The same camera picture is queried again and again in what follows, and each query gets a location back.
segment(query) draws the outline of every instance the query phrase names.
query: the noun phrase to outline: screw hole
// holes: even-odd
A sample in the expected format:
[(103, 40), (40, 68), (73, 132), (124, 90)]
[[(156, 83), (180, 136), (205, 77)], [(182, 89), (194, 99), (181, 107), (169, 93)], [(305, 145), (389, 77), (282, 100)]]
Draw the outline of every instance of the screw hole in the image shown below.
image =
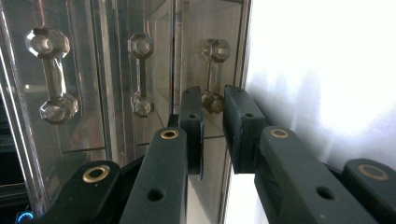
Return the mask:
[(286, 131), (282, 130), (282, 129), (273, 129), (273, 130), (271, 130), (271, 135), (273, 137), (277, 137), (277, 138), (287, 138), (287, 137), (289, 137), (289, 134)]
[(161, 200), (163, 198), (163, 190), (161, 189), (151, 189), (148, 192), (148, 199), (151, 202), (158, 202), (159, 200)]
[(89, 183), (89, 184), (96, 183), (98, 181), (105, 179), (109, 173), (110, 173), (110, 168), (108, 166), (106, 165), (95, 166), (88, 169), (84, 173), (82, 180), (85, 183)]
[(334, 193), (330, 189), (328, 189), (326, 187), (317, 188), (317, 194), (320, 197), (322, 197), (322, 198), (324, 198), (326, 200), (331, 200), (332, 201), (332, 200), (335, 199)]
[(178, 131), (176, 130), (166, 130), (161, 133), (161, 138), (163, 139), (174, 139), (178, 137)]
[(174, 134), (174, 133), (171, 133), (171, 132), (165, 133), (164, 135), (165, 135), (166, 137), (173, 137), (173, 136), (175, 136), (175, 134)]
[(94, 170), (94, 171), (90, 172), (90, 177), (96, 178), (96, 177), (102, 175), (103, 172), (104, 172), (103, 170)]

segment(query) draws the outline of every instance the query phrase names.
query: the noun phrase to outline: glass panel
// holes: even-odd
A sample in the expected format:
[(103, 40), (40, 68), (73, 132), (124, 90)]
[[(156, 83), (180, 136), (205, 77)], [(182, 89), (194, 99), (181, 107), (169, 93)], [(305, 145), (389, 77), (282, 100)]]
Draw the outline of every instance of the glass panel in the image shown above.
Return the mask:
[[(175, 78), (176, 102), (180, 90), (196, 85), (201, 86), (202, 92), (218, 93), (221, 98), (224, 86), (233, 85), (234, 81), (241, 4), (228, 1), (180, 1), (177, 10), (180, 22), (177, 21), (176, 27), (176, 42), (179, 43), (176, 49), (179, 48), (180, 53), (176, 54), (175, 62), (179, 75)], [(205, 45), (210, 41), (219, 61), (204, 53)], [(213, 88), (216, 77), (219, 83)], [(221, 111), (205, 109), (205, 137), (223, 135)]]
[(105, 139), (90, 10), (90, 1), (1, 2), (2, 75), (18, 102), (13, 132), (24, 137), (38, 214), (79, 166), (106, 159), (96, 152)]

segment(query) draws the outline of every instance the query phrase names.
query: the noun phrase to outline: glass cabinet door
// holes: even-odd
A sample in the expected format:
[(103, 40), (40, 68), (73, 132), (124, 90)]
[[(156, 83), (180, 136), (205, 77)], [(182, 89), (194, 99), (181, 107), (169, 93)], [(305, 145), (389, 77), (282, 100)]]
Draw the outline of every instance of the glass cabinet door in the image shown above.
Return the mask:
[(219, 222), (223, 91), (241, 85), (248, 2), (0, 1), (1, 91), (37, 215), (81, 165), (144, 156), (181, 92), (200, 86), (205, 175), (189, 177), (188, 220)]

